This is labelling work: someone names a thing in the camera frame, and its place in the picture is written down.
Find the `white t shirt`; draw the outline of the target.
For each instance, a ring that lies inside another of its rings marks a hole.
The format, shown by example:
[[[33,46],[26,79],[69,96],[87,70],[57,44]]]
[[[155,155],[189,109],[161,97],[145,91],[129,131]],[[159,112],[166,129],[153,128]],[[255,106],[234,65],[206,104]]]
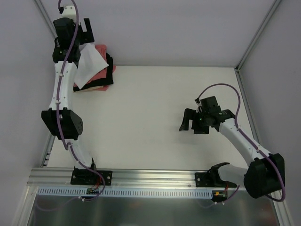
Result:
[[[89,80],[91,80],[101,70],[109,65],[101,56],[94,44],[86,44],[80,51],[81,56],[76,72],[74,83],[78,88],[83,88]]]

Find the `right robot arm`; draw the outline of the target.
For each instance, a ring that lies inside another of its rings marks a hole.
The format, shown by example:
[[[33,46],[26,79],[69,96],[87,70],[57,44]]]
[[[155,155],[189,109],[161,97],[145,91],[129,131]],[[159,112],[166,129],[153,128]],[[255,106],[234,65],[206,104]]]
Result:
[[[229,109],[222,110],[214,96],[197,101],[196,110],[186,108],[179,131],[193,130],[194,134],[209,134],[210,128],[226,137],[243,157],[248,168],[240,168],[228,162],[212,166],[196,185],[201,182],[215,187],[243,185],[252,198],[266,196],[281,191],[281,202],[285,199],[285,161],[284,158],[258,144],[239,126],[237,116]]]

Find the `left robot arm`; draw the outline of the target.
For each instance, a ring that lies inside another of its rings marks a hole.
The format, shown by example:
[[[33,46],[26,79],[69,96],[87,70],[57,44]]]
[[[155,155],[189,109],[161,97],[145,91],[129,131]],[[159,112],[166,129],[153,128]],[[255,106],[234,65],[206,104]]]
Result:
[[[73,19],[62,17],[53,24],[57,34],[52,54],[55,84],[50,105],[41,112],[41,117],[50,133],[71,153],[75,161],[73,176],[81,176],[87,184],[93,184],[98,173],[93,158],[82,148],[83,120],[73,111],[71,98],[75,77],[90,60],[88,54],[81,53],[80,46],[93,42],[94,38],[90,27],[84,32],[79,22]]]

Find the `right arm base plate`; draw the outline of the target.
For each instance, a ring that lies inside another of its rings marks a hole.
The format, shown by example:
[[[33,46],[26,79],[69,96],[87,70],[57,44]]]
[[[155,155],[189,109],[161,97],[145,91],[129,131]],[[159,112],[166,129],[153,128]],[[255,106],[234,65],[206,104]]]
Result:
[[[225,188],[226,186],[228,186],[229,188],[237,188],[237,184],[229,181],[224,181],[217,173],[211,171],[196,172],[194,176],[196,187]]]

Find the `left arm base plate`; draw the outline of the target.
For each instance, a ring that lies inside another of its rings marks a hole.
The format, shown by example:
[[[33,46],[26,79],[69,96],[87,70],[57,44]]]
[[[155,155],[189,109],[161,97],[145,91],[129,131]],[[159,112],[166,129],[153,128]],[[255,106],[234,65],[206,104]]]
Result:
[[[113,171],[111,170],[97,170],[97,172],[102,175],[106,186],[110,186],[112,183]],[[99,181],[100,177],[87,169],[74,168],[71,176],[71,185],[103,185],[103,181]]]

